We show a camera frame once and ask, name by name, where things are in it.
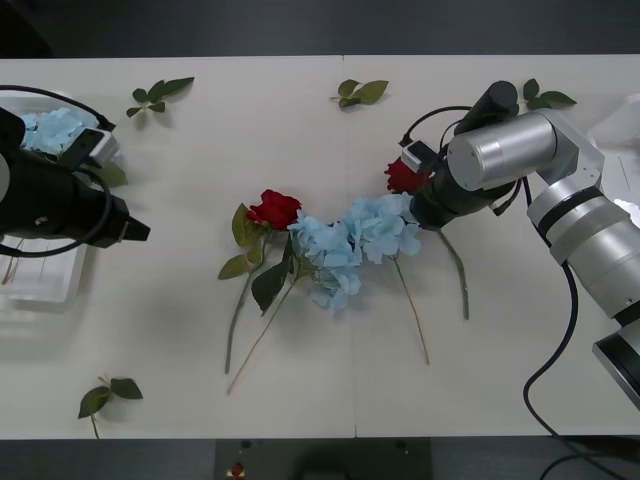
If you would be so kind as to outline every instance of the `table surface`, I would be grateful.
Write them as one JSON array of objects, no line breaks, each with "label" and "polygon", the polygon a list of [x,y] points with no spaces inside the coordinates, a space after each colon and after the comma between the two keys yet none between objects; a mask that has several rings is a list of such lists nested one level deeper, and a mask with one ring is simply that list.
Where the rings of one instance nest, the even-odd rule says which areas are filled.
[{"label": "table surface", "polygon": [[[561,270],[524,200],[445,228],[463,258],[471,319],[437,236],[401,259],[431,357],[392,265],[362,268],[363,287],[332,314],[294,289],[235,391],[224,375],[228,323],[243,280],[218,281],[237,253],[231,218],[273,188],[326,221],[358,195],[386,192],[386,164],[418,116],[471,104],[493,81],[569,93],[588,129],[636,93],[638,56],[262,57],[4,60],[3,82],[69,92],[117,123],[130,185],[117,191],[151,227],[147,243],[90,249],[65,315],[0,316],[0,438],[90,438],[76,419],[96,377],[136,379],[144,400],[99,414],[104,438],[352,437],[543,434],[522,401],[525,380],[559,343],[569,316]],[[130,92],[195,76],[164,115],[125,116]],[[340,81],[390,80],[379,104],[341,112]],[[431,142],[456,119],[416,131]],[[540,191],[540,181],[533,182]],[[265,319],[241,315],[234,373]],[[639,434],[640,415],[591,354],[616,329],[581,290],[574,340],[532,390],[565,434]]]}]

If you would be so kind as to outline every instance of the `flower bouquet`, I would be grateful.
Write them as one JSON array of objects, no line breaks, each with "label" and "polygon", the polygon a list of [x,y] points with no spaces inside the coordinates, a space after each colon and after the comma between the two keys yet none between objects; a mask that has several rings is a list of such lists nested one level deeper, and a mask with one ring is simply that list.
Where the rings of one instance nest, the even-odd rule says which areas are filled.
[{"label": "flower bouquet", "polygon": [[[284,293],[231,382],[228,394],[298,282],[304,278],[310,279],[313,283],[310,292],[312,300],[323,308],[339,310],[347,306],[349,297],[360,291],[358,267],[365,261],[381,264],[385,258],[393,262],[398,272],[413,309],[425,361],[429,364],[421,321],[399,262],[401,254],[411,256],[420,250],[420,240],[417,238],[420,228],[411,214],[410,205],[413,194],[419,191],[426,174],[413,173],[400,159],[390,164],[385,173],[389,175],[387,188],[394,193],[376,199],[358,197],[338,221],[329,225],[307,215],[297,199],[273,190],[266,190],[262,194],[261,205],[247,208],[241,204],[238,207],[232,230],[236,243],[245,251],[228,260],[218,276],[226,280],[247,275],[231,319],[225,373],[230,371],[233,336],[249,289],[262,315],[271,309],[283,289]],[[287,241],[280,262],[261,271],[267,245],[277,236],[284,235]],[[455,253],[451,244],[448,241],[446,243],[450,251]],[[461,278],[464,278],[463,269],[461,273]]]}]

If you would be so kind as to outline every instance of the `red rose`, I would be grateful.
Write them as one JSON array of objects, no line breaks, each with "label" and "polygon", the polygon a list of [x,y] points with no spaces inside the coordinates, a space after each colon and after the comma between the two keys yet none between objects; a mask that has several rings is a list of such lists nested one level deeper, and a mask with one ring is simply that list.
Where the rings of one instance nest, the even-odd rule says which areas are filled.
[{"label": "red rose", "polygon": [[426,172],[415,173],[409,167],[407,167],[400,157],[393,163],[389,164],[389,168],[384,172],[389,175],[387,190],[392,192],[413,193],[422,186]]},{"label": "red rose", "polygon": [[252,205],[247,218],[256,223],[269,222],[274,230],[284,230],[294,223],[297,212],[302,208],[300,202],[273,190],[265,190],[262,194],[262,205]]}]

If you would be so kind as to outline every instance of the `white plastic container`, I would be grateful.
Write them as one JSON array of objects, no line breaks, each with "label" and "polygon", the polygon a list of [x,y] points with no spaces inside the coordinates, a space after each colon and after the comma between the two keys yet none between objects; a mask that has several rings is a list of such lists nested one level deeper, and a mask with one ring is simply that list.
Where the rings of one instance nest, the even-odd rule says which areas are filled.
[{"label": "white plastic container", "polygon": [[602,190],[631,214],[640,227],[640,94],[589,130],[589,140],[605,155]]},{"label": "white plastic container", "polygon": [[[55,92],[68,97],[65,93]],[[55,98],[25,92],[0,91],[0,107],[15,115],[50,112],[62,107],[73,110],[84,121],[93,117],[82,109]],[[16,247],[19,239],[5,237],[4,244]],[[71,240],[26,240],[21,250],[53,250]],[[5,285],[0,285],[0,309],[35,310],[61,313],[76,297],[86,245],[45,258],[13,259]],[[0,280],[5,278],[11,259],[0,256]]]}]

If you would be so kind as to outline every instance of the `metal cylinder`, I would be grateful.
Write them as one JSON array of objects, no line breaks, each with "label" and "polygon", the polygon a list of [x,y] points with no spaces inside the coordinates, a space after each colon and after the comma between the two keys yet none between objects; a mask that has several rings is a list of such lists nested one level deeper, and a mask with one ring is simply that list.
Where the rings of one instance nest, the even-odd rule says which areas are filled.
[{"label": "metal cylinder", "polygon": [[553,126],[542,115],[530,112],[453,137],[447,159],[456,182],[474,191],[504,185],[544,168],[555,151]]}]

